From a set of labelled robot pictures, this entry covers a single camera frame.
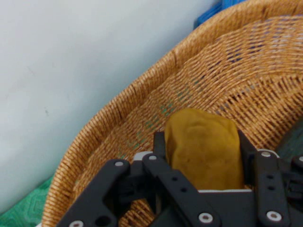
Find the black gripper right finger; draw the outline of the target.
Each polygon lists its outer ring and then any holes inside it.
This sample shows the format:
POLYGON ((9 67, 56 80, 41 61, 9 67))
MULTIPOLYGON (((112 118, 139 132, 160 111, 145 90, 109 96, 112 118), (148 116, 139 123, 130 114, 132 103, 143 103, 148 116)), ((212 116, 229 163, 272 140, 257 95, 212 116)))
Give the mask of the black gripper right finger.
POLYGON ((273 151, 258 151, 238 130, 244 182, 253 187, 258 227, 303 225, 303 174, 273 151))

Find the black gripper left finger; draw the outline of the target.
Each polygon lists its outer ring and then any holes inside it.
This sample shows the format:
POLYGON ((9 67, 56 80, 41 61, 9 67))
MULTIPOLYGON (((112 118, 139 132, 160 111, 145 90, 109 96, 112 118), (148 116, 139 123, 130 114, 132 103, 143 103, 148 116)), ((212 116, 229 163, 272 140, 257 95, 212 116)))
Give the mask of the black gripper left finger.
POLYGON ((71 205, 60 227, 116 227, 135 200, 145 199, 155 226, 218 227, 219 214, 178 170, 165 160, 163 132, 154 135, 155 152, 132 163, 107 161, 71 205))

